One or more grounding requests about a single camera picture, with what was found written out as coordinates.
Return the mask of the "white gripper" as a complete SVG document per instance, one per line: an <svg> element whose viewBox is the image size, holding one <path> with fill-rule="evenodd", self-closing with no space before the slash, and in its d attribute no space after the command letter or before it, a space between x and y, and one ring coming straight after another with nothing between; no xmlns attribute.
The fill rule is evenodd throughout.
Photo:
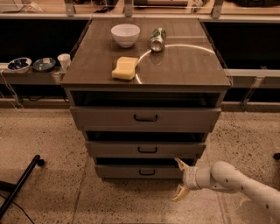
<svg viewBox="0 0 280 224"><path fill-rule="evenodd" d="M174 160L178 163L178 168L183 172L184 185L178 185L176 193L172 198L173 201L179 201L186 197L189 194L190 190L200 189L196 180L196 172L198 168L193 166L189 167L188 164L186 164L178 157L175 157Z"/></svg>

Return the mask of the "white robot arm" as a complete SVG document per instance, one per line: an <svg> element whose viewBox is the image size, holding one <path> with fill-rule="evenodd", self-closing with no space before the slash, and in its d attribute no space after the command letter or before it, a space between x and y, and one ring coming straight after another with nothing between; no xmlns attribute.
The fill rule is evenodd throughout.
<svg viewBox="0 0 280 224"><path fill-rule="evenodd" d="M249 178L224 161L207 168L189 166L178 157L175 161L183 176L173 201L182 200L191 190L204 188L221 193L241 192L280 220L280 192L277 189Z"/></svg>

